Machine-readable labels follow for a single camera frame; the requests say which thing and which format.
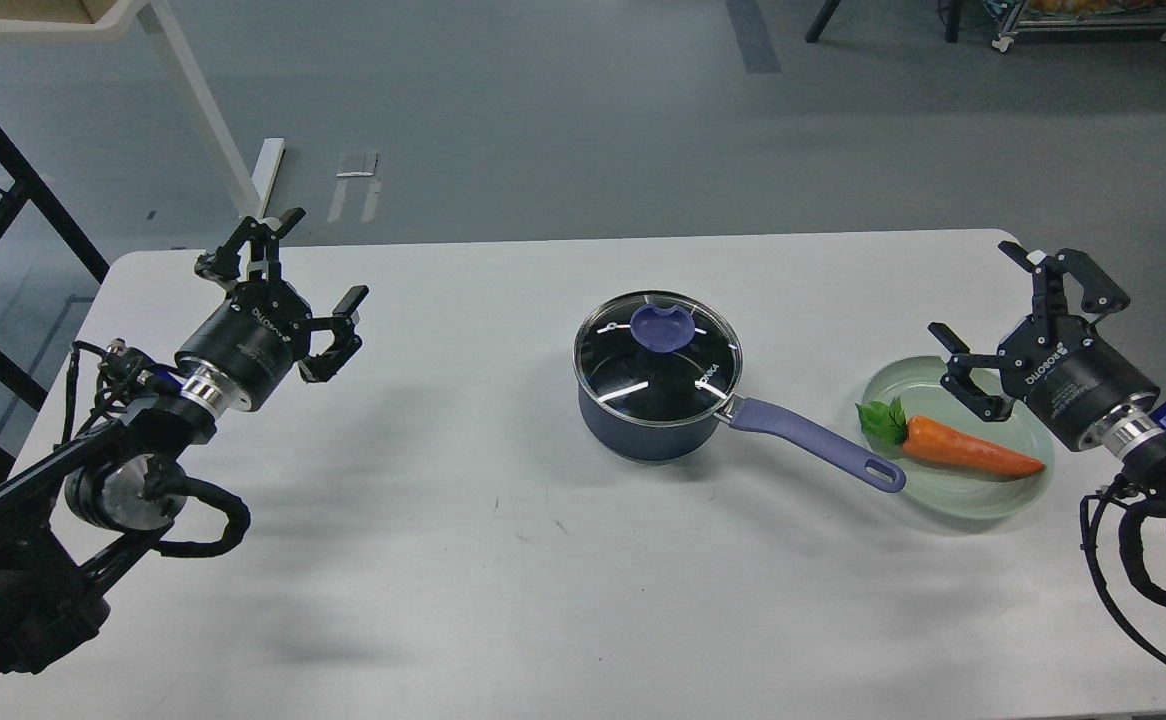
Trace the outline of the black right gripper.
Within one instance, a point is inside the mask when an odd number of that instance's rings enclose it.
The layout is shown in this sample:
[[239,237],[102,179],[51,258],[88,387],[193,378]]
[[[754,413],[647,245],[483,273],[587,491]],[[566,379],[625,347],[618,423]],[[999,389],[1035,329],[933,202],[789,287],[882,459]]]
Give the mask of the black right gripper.
[[[930,336],[949,352],[941,387],[981,421],[1007,421],[1013,398],[1025,401],[1069,450],[1098,445],[1093,425],[1121,406],[1149,410],[1160,387],[1100,337],[1093,324],[1069,312],[1066,278],[1080,287],[1080,310],[1094,319],[1121,313],[1131,298],[1075,249],[1054,254],[1027,251],[1017,242],[999,250],[1032,277],[1031,312],[998,345],[999,355],[972,354],[953,329],[929,323]],[[989,394],[972,379],[972,369],[1002,370],[1004,394]]]

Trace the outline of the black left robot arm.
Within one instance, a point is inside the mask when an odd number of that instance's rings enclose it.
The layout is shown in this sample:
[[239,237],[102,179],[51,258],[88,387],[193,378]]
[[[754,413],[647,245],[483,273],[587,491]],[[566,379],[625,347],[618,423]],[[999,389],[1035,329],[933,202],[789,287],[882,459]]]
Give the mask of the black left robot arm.
[[246,503],[180,464],[227,411],[254,413],[292,369],[335,377],[361,347],[351,287],[328,316],[282,275],[282,238],[305,217],[245,218],[195,273],[225,300],[173,364],[115,340],[98,356],[94,404],[52,454],[0,483],[0,676],[36,674],[97,637],[106,593],[149,552],[213,559],[248,533]]

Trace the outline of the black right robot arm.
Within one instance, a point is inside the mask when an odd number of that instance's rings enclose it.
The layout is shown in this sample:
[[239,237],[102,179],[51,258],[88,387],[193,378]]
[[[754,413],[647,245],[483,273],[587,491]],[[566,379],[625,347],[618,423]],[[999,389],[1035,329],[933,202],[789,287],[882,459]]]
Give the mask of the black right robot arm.
[[1159,387],[1098,331],[1100,320],[1126,310],[1130,296],[1086,252],[1030,252],[1017,242],[999,249],[1032,278],[1028,314],[993,354],[975,354],[948,326],[930,323],[949,354],[941,387],[982,421],[1005,421],[1023,401],[1068,450],[1103,447],[1121,461],[1114,482],[1081,501],[1081,550],[1110,618],[1166,666],[1166,655],[1114,601],[1098,557],[1101,520],[1108,506],[1121,506],[1118,555],[1128,583],[1166,609],[1166,589],[1144,559],[1145,520],[1164,520],[1166,532],[1166,413],[1154,407]]

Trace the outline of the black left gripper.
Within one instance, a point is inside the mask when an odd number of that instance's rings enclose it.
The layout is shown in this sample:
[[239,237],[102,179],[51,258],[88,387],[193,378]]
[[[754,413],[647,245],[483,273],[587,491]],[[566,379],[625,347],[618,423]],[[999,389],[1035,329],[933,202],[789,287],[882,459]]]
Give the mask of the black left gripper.
[[[330,316],[312,316],[312,306],[283,281],[280,242],[305,215],[292,208],[281,217],[244,217],[227,242],[194,264],[196,275],[227,296],[176,352],[176,366],[225,375],[245,413],[264,405],[296,361],[307,383],[326,383],[363,347],[356,310],[368,296],[365,284],[350,287]],[[318,331],[332,334],[331,345],[308,355]]]

